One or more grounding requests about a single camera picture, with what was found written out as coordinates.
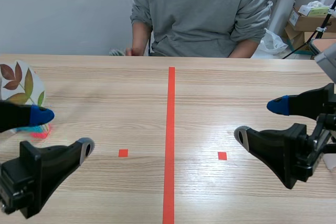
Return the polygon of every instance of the gray hoodie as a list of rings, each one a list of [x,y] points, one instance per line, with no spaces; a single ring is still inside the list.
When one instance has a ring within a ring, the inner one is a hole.
[[[131,20],[153,28],[164,56],[228,57],[239,41],[260,43],[269,0],[134,0]]]

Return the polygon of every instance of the wooden table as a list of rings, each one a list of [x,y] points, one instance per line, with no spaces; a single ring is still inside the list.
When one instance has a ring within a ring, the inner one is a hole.
[[[293,190],[234,139],[236,127],[309,131],[313,120],[280,116],[266,103],[330,82],[314,61],[2,55],[26,61],[45,81],[54,130],[36,146],[88,136],[96,149],[40,214],[0,215],[6,224],[162,223],[168,67],[176,67],[175,223],[334,223],[336,173],[321,163]],[[0,162],[23,135],[0,136]],[[119,149],[128,158],[118,158]],[[227,152],[219,161],[217,152]]]

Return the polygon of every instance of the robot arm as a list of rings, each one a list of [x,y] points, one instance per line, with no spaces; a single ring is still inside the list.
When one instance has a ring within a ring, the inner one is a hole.
[[[336,83],[336,44],[316,56],[316,62]],[[247,126],[235,131],[236,140],[292,189],[297,180],[306,182],[313,175],[324,154],[336,153],[334,83],[275,99],[267,108],[276,114],[300,115],[317,121],[311,136],[307,135],[306,125],[297,123],[283,131],[257,132]]]
[[[51,110],[0,101],[0,132],[37,126],[54,118]],[[35,148],[20,143],[19,157],[0,165],[0,208],[28,219],[38,214],[57,187],[92,153],[94,142],[81,138],[70,146]]]

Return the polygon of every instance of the person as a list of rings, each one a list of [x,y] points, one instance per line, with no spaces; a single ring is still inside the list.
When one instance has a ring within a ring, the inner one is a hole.
[[[269,0],[134,0],[126,54],[143,56],[153,31],[152,56],[250,58],[271,6]]]

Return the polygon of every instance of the red tape line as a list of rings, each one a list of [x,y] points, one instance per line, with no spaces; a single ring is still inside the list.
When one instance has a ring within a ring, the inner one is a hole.
[[[175,68],[169,68],[166,151],[164,159],[163,224],[175,221]]]

